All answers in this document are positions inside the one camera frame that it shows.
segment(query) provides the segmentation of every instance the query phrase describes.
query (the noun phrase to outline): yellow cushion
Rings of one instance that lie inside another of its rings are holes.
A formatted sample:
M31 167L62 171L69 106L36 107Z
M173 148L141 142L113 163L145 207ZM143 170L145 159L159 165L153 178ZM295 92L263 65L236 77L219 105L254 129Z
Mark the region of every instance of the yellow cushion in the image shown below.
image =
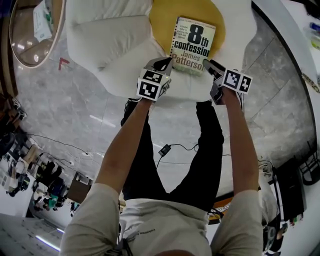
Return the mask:
M211 0L153 0L149 15L153 36L167 55L170 55L177 17L204 22L216 27L209 59L225 41L224 18Z

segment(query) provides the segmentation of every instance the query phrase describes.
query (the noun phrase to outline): hand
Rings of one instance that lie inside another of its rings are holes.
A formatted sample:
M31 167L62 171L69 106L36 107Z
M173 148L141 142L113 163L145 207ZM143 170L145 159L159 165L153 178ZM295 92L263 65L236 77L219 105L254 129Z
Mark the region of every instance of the hand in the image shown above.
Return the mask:
M236 92L234 90L231 90L231 89L223 86L222 92L223 92L223 96L222 96L221 100L224 105L228 106L228 105L234 104L234 103L239 104L239 100L238 100Z

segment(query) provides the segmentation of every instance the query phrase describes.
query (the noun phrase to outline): electronic device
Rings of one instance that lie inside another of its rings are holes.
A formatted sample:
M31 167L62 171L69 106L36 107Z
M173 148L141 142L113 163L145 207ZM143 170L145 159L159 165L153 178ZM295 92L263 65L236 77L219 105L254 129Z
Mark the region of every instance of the electronic device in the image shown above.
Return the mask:
M137 81L136 95L156 102L170 88L170 74L173 68L171 57L150 60L141 70Z
M237 70L227 69L218 62L211 59L204 59L202 62L204 68L213 76L213 85L210 95L216 105L221 104L223 96L222 86L225 86L235 92L248 94L253 78Z

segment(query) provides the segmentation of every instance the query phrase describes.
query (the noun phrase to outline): table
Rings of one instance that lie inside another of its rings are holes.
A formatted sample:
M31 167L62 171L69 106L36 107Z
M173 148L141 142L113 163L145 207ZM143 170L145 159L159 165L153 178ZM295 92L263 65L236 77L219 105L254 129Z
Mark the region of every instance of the table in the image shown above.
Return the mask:
M39 3L41 0L17 0L10 17L10 44L17 60L27 68L37 68L49 58L65 22L66 0L52 0L52 36L39 42L34 36L34 8Z
M89 178L84 178L83 180L86 181L86 183L84 183L80 181L81 178L83 177L81 177L81 175L78 173L74 175L74 178L72 180L71 186L67 194L67 197L70 200L78 204L81 204L85 200L93 183L93 180Z

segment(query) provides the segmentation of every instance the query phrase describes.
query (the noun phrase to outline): wire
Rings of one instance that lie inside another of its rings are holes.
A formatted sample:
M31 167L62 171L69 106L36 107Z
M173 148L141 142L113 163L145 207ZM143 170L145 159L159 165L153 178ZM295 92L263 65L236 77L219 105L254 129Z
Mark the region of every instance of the wire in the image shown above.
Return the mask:
M160 164L160 160L161 160L162 158L163 158L163 156L160 157L159 162L158 162L158 164L156 165L156 168L155 168L156 170L158 169L158 166L159 166L159 164Z
M58 159L58 158L55 158L54 156L51 156L51 157L49 157L49 159L55 159L55 160L57 160L57 161L59 161L59 162L61 162L61 161L66 161L66 162L68 162L69 164L72 164L71 162L69 162L68 160L66 160L65 158L63 158L63 159Z
M239 96L239 100L240 100L240 105L241 105L241 109L242 109L242 111L244 110L243 109L243 100L242 100L242 94L240 94L239 92L236 92L237 94L238 94L238 96Z
M242 94L242 110L243 110L243 114L245 114L245 95Z
M194 147L193 147L193 148L190 148L190 149L187 149L185 146L183 146L183 145L181 145L181 144L171 144L171 145L169 145L169 146L170 146L170 147L171 147L171 146L181 146L181 147L183 147L186 151L191 151L191 150L195 149L195 147L198 146L198 144L194 145Z
M36 135L36 134L32 134L32 133L20 133L20 132L17 132L17 133L14 133L14 134L18 134L18 135L30 135L30 136L36 136L36 137L41 137L41 138L45 138L45 139L48 139L48 140L51 140L51 141L54 141L54 142L57 142L57 143L60 143L60 144L63 144L63 145L66 145L66 146L70 146L70 147L73 147L77 150L80 150L82 152L84 152L86 155L88 155L88 153L86 151L84 151L83 149L79 148L79 147L76 147L74 145L70 145L70 144L66 144L66 143L63 143L61 141L58 141L58 140L54 140L52 138L49 138L49 137L45 137L45 136L41 136L41 135Z
M272 168L275 168L274 165L272 164L272 162L270 162L270 161L268 161L268 160L259 160L259 159L258 159L258 162L261 162L261 163L263 163L263 162L270 163L271 166L272 166Z
M223 157L226 157L226 156L231 156L230 154L224 154L224 155L222 155ZM172 165L186 165L186 166L189 166L189 165L191 165L191 163L178 163L178 162L165 162L165 161L160 161L159 160L159 162L160 163L165 163L165 164L172 164Z

